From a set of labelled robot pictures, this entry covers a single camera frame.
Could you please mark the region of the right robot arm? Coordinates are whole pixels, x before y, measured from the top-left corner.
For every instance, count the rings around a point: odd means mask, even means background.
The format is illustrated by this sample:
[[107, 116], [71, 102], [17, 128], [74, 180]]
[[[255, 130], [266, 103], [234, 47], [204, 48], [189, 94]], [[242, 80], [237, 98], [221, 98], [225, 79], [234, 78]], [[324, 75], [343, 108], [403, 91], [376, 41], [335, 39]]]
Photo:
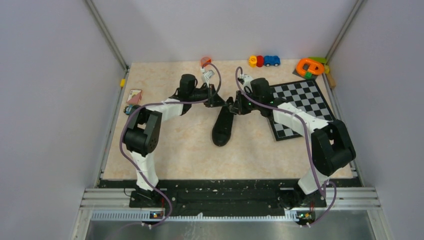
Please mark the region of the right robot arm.
[[284, 97], [275, 97], [269, 82], [261, 77], [253, 79], [247, 74], [235, 78], [238, 87], [239, 114], [258, 110], [266, 118], [282, 124], [305, 139], [310, 164], [293, 192], [293, 200], [299, 206], [307, 206], [314, 198], [314, 192], [324, 193], [324, 185], [338, 170], [357, 154], [345, 123], [339, 119], [329, 121], [313, 116], [296, 107]]

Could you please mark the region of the black canvas sneaker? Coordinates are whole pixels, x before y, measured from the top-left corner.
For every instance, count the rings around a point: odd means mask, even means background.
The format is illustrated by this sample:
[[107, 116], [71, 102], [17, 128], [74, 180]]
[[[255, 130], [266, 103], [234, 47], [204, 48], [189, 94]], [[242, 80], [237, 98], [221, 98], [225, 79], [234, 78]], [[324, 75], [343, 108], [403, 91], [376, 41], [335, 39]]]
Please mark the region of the black canvas sneaker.
[[212, 128], [212, 142], [218, 147], [225, 146], [231, 139], [235, 117], [235, 114], [232, 112], [233, 105], [234, 99], [233, 97], [229, 97], [226, 100], [226, 104], [222, 106]]

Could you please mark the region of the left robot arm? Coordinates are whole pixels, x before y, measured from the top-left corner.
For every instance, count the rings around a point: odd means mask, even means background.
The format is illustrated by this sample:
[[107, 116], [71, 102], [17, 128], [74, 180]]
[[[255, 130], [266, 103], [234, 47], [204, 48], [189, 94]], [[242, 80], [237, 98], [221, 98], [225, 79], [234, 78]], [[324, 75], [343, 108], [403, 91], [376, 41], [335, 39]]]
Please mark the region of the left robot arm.
[[120, 150], [127, 149], [124, 157], [135, 167], [136, 185], [142, 191], [141, 200], [149, 207], [160, 202], [160, 193], [155, 190], [159, 179], [155, 170], [154, 151], [159, 143], [162, 123], [186, 114], [194, 104], [207, 108], [221, 107], [225, 101], [218, 89], [210, 83], [215, 73], [208, 70], [202, 74], [202, 86], [192, 74], [181, 76], [175, 93], [159, 103], [135, 105], [130, 112], [120, 137]]

